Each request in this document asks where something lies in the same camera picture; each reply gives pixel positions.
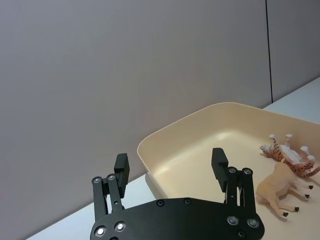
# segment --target black metal plate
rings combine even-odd
[[[91,240],[258,240],[265,227],[256,213],[244,207],[194,198],[172,198],[113,212],[98,219],[91,231]],[[228,216],[235,216],[238,225],[230,225]],[[252,228],[248,219],[256,219],[259,227]],[[118,222],[125,229],[115,231]],[[95,236],[104,226],[103,236]]]

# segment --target white table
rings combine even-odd
[[[267,106],[265,109],[320,123],[319,92],[320,77]],[[146,183],[146,175],[143,175],[127,185],[122,203],[126,208],[131,208],[154,199],[155,197]],[[28,240],[88,240],[94,223],[94,204],[91,203],[28,238]]]

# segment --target toy tiger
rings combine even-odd
[[[287,217],[288,213],[281,209],[290,212],[298,212],[299,207],[290,206],[280,202],[279,197],[285,195],[288,191],[293,191],[296,194],[308,199],[309,194],[303,193],[297,189],[297,186],[306,189],[313,189],[312,185],[306,185],[298,181],[297,176],[290,170],[288,165],[284,164],[285,159],[277,162],[274,166],[272,174],[267,176],[256,188],[255,197],[258,202],[268,202],[279,217]]]
[[[312,177],[320,172],[320,166],[311,171],[314,167],[316,158],[310,155],[306,146],[301,147],[302,155],[298,155],[294,150],[290,149],[291,134],[286,135],[285,145],[280,145],[275,135],[271,134],[269,137],[273,140],[273,145],[262,145],[260,147],[267,158],[273,158],[278,162],[284,159],[284,163],[300,177]]]

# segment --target toy horse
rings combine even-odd
[[[285,145],[280,145],[275,135],[271,134],[269,137],[273,140],[273,145],[260,147],[267,158],[273,158],[278,162],[284,159],[284,163],[300,177],[312,177],[320,171],[320,166],[311,171],[316,158],[310,155],[308,147],[302,146],[300,148],[301,154],[291,149],[291,134],[286,135]]]
[[[267,201],[274,209],[279,217],[287,217],[288,212],[284,212],[281,209],[288,210],[290,212],[298,212],[299,207],[290,206],[280,203],[279,197],[286,194],[291,190],[300,196],[309,198],[309,194],[302,193],[295,187],[300,186],[306,189],[312,189],[314,186],[306,185],[298,181],[297,176],[291,171],[291,169],[284,163],[283,158],[281,162],[277,162],[274,166],[272,174],[266,177],[256,189],[256,199],[260,202]]]

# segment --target gray wall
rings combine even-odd
[[[267,0],[273,100],[320,76],[320,1]]]
[[[0,1],[0,238],[92,201],[91,179],[213,103],[271,103],[264,1]]]

